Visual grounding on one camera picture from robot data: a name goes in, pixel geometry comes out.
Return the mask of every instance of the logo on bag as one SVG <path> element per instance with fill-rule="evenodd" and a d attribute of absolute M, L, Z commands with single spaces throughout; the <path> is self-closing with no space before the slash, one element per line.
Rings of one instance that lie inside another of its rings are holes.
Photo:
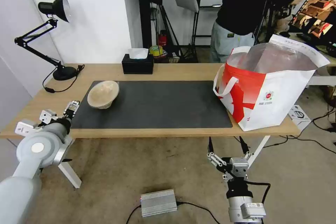
<path fill-rule="evenodd" d="M 265 96 L 264 96 L 264 100 L 266 101 L 270 101 L 273 98 L 273 92 L 266 92 Z"/>

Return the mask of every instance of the lamp arm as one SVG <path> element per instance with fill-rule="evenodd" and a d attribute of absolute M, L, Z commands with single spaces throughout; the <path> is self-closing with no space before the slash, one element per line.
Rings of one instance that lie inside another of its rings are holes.
<path fill-rule="evenodd" d="M 33 32 L 41 29 L 42 27 L 44 27 L 46 25 L 51 25 L 52 27 L 50 27 L 49 29 L 47 29 L 44 32 L 41 32 L 39 34 L 31 35 Z M 35 55 L 39 56 L 40 58 L 44 59 L 45 61 L 48 61 L 49 63 L 53 64 L 54 66 L 59 66 L 60 67 L 62 65 L 60 61 L 54 60 L 54 59 L 48 57 L 47 55 L 44 55 L 44 54 L 40 53 L 39 51 L 35 50 L 34 48 L 31 48 L 30 46 L 28 46 L 29 42 L 37 39 L 38 37 L 41 37 L 45 33 L 48 33 L 49 31 L 55 29 L 56 27 L 57 27 L 57 19 L 49 19 L 47 22 L 45 22 L 44 24 L 36 27 L 35 29 L 31 30 L 30 32 L 26 33 L 25 35 L 22 35 L 21 37 L 15 38 L 14 42 L 18 46 L 28 50 L 31 53 L 34 53 Z"/>

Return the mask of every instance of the bowl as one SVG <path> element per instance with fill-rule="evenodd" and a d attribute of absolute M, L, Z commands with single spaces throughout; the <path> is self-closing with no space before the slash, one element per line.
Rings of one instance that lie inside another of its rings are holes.
<path fill-rule="evenodd" d="M 107 109 L 118 96 L 119 85 L 117 82 L 108 80 L 96 84 L 87 95 L 87 102 L 95 109 Z"/>

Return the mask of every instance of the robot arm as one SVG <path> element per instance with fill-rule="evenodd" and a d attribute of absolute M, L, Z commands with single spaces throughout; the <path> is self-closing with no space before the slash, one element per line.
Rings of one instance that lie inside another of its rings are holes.
<path fill-rule="evenodd" d="M 0 183 L 0 223 L 24 223 L 41 190 L 41 169 L 60 165 L 73 143 L 68 135 L 79 101 L 72 101 L 58 118 L 43 110 L 40 125 L 23 120 L 15 132 L 25 136 L 16 150 L 19 160 L 14 174 Z"/>
<path fill-rule="evenodd" d="M 220 158 L 213 151 L 211 138 L 209 139 L 208 160 L 223 173 L 223 179 L 228 184 L 226 197 L 229 200 L 229 217 L 232 223 L 260 223 L 266 216 L 263 203 L 253 203 L 253 194 L 247 184 L 269 185 L 267 183 L 248 182 L 247 170 L 255 159 L 254 153 L 248 151 L 245 142 L 240 139 L 244 157 Z"/>

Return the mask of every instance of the desk lamp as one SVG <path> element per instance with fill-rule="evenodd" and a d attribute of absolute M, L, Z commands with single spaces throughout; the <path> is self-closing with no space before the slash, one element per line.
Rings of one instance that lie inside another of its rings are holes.
<path fill-rule="evenodd" d="M 49 63 L 57 67 L 57 69 L 52 74 L 55 80 L 65 81 L 65 80 L 68 80 L 68 79 L 71 79 L 77 76 L 78 71 L 76 68 L 73 68 L 71 66 L 65 67 L 62 65 L 61 61 L 48 57 L 47 55 L 40 53 L 39 51 L 35 50 L 34 48 L 31 48 L 28 45 L 29 42 L 37 39 L 38 37 L 41 37 L 43 34 L 57 27 L 58 20 L 54 17 L 54 15 L 56 15 L 57 17 L 59 17 L 65 22 L 68 22 L 68 23 L 70 22 L 71 14 L 70 14 L 70 6 L 69 6 L 68 0 L 55 0 L 53 3 L 39 2 L 38 9 L 43 14 L 47 15 L 49 20 L 45 22 L 44 24 L 31 30 L 30 32 L 26 33 L 25 35 L 15 38 L 14 39 L 15 44 L 23 47 L 24 49 L 30 51 L 31 53 L 34 53 L 35 55 L 39 56 L 40 58 L 48 61 Z M 39 34 L 32 34 L 46 25 L 51 25 L 51 27 Z"/>

